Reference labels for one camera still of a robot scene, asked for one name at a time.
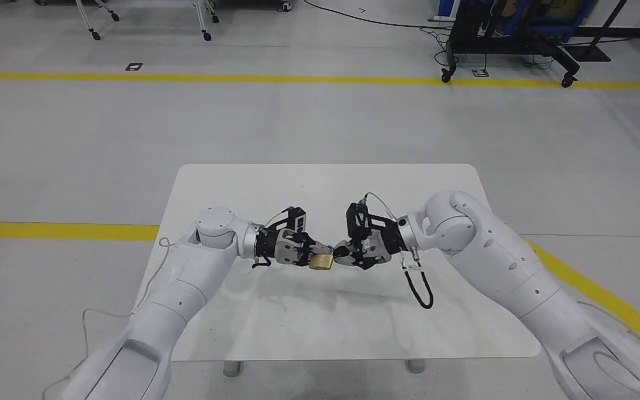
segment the white cable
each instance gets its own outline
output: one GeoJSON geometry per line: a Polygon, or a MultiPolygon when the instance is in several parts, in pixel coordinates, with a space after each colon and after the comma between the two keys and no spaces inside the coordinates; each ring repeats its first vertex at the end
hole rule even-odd
{"type": "Polygon", "coordinates": [[[97,312],[97,313],[108,315],[108,316],[114,317],[114,318],[127,318],[127,317],[131,317],[136,312],[138,312],[138,309],[140,308],[142,303],[144,303],[144,301],[147,298],[147,294],[149,292],[149,286],[151,285],[151,282],[158,275],[158,272],[160,272],[160,270],[162,269],[162,266],[164,265],[165,261],[167,261],[167,257],[169,256],[169,249],[170,249],[171,246],[174,246],[175,243],[171,243],[171,241],[169,240],[168,237],[163,236],[163,237],[160,238],[160,240],[158,240],[158,245],[160,247],[165,247],[167,249],[167,251],[164,254],[164,258],[162,259],[162,262],[158,266],[158,269],[156,269],[156,271],[151,276],[151,279],[149,279],[149,281],[147,282],[147,285],[144,288],[144,293],[142,295],[142,298],[140,299],[138,304],[136,304],[136,306],[133,308],[133,311],[131,311],[128,314],[114,314],[114,313],[110,313],[108,311],[98,310],[97,308],[85,308],[82,311],[82,334],[83,334],[83,338],[84,338],[84,357],[82,358],[82,360],[80,360],[80,362],[78,364],[76,364],[75,367],[73,367],[71,369],[71,371],[69,371],[69,373],[66,376],[64,376],[61,379],[58,379],[57,381],[53,382],[52,384],[50,384],[49,386],[44,388],[44,390],[42,391],[42,394],[41,394],[41,399],[42,400],[46,400],[47,390],[51,389],[52,387],[56,386],[59,383],[62,383],[64,381],[66,381],[67,379],[71,378],[71,375],[82,365],[82,363],[84,363],[87,360],[87,358],[89,358],[89,335],[87,334],[87,321],[86,321],[87,320],[87,312],[88,311],[97,312]]]}
{"type": "Polygon", "coordinates": [[[394,220],[394,221],[398,221],[398,218],[396,218],[396,216],[393,214],[393,211],[391,211],[391,209],[389,208],[389,206],[387,205],[387,203],[385,203],[384,201],[382,201],[382,199],[381,199],[377,194],[375,194],[375,193],[373,193],[373,192],[367,192],[367,193],[365,193],[365,194],[364,194],[364,197],[363,197],[363,199],[364,199],[364,202],[365,202],[365,203],[367,202],[367,196],[369,196],[369,195],[371,195],[371,196],[375,197],[376,199],[378,199],[378,201],[380,202],[380,204],[382,204],[382,206],[384,207],[384,211],[387,213],[387,215],[389,216],[389,218],[391,218],[391,219],[392,219],[392,220],[394,220]]]}
{"type": "Polygon", "coordinates": [[[171,241],[169,240],[168,237],[163,236],[163,237],[160,238],[160,240],[158,240],[158,246],[166,248],[167,251],[164,253],[164,258],[160,262],[160,265],[155,270],[153,275],[151,275],[151,279],[149,279],[147,281],[147,285],[144,287],[144,293],[142,294],[142,297],[140,298],[140,301],[138,302],[138,304],[136,304],[136,306],[133,308],[133,311],[131,311],[131,315],[137,313],[138,309],[140,308],[142,303],[144,303],[144,301],[147,299],[147,294],[149,293],[149,286],[151,286],[151,282],[153,282],[153,280],[156,278],[156,276],[158,276],[158,272],[160,272],[160,270],[162,269],[162,266],[167,261],[167,257],[169,257],[169,248],[171,246],[175,246],[175,243],[171,243],[171,241]]]}

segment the white table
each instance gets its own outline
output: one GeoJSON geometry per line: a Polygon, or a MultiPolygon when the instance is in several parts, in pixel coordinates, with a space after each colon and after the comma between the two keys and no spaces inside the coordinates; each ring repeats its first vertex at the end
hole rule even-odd
{"type": "MultiPolygon", "coordinates": [[[[294,205],[307,211],[312,238],[335,245],[346,237],[347,207],[365,192],[375,192],[402,215],[443,189],[464,190],[488,205],[469,165],[185,165],[158,238],[177,240],[207,207],[226,206],[240,218],[265,223],[294,205]]],[[[370,211],[385,215],[373,199],[370,211]]],[[[139,296],[164,252],[156,240],[139,296]]],[[[431,310],[414,300],[398,256],[368,271],[336,264],[328,272],[312,271],[276,263],[252,271],[250,260],[238,260],[220,291],[187,326],[173,360],[410,360],[539,353],[529,331],[474,290],[439,251],[421,257],[435,295],[431,310]]],[[[419,274],[412,273],[421,287],[419,274]]]]}

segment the yellow floor line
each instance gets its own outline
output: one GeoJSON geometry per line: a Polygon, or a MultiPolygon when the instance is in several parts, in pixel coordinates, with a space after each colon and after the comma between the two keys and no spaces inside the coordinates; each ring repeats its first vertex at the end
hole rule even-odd
{"type": "Polygon", "coordinates": [[[555,258],[537,244],[530,240],[527,241],[536,251],[544,266],[558,277],[558,279],[572,286],[593,302],[618,317],[629,329],[640,333],[640,314],[638,314],[635,308],[569,265],[555,258]]]}
{"type": "MultiPolygon", "coordinates": [[[[85,81],[85,82],[156,82],[156,83],[280,83],[332,85],[445,86],[439,77],[402,76],[313,76],[313,75],[206,75],[206,74],[107,74],[0,72],[5,81],[85,81]]],[[[523,79],[452,79],[454,87],[499,87],[524,89],[562,89],[557,80],[523,79]]],[[[573,89],[640,90],[640,82],[576,82],[573,89]]]]}
{"type": "Polygon", "coordinates": [[[0,222],[0,239],[155,240],[157,225],[0,222]]]}
{"type": "MultiPolygon", "coordinates": [[[[153,241],[157,225],[0,222],[0,239],[153,241]]],[[[640,315],[629,304],[599,286],[549,252],[529,241],[542,263],[556,277],[602,306],[640,333],[640,315]]]]}

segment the caster wheel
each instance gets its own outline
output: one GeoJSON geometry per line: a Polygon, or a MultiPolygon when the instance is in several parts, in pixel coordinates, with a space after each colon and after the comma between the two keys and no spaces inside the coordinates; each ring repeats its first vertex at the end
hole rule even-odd
{"type": "Polygon", "coordinates": [[[573,78],[572,76],[565,77],[565,78],[562,80],[562,87],[563,87],[563,88],[568,88],[568,87],[570,87],[571,85],[573,85],[573,81],[574,81],[574,78],[573,78]]]}

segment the metal frame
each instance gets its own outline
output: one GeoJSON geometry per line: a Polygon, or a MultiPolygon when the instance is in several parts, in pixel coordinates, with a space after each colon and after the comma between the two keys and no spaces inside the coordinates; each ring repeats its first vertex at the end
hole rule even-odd
{"type": "Polygon", "coordinates": [[[442,68],[442,81],[449,82],[457,69],[455,54],[524,54],[553,57],[567,70],[562,79],[562,86],[571,86],[576,80],[574,76],[580,70],[580,65],[553,40],[534,37],[528,33],[527,26],[540,2],[541,0],[533,0],[532,6],[523,15],[516,34],[493,37],[507,0],[497,0],[493,17],[488,23],[484,18],[486,10],[478,0],[463,1],[447,41],[446,55],[449,68],[442,68]],[[483,22],[487,24],[486,31],[484,36],[479,37],[478,30],[483,22]]]}

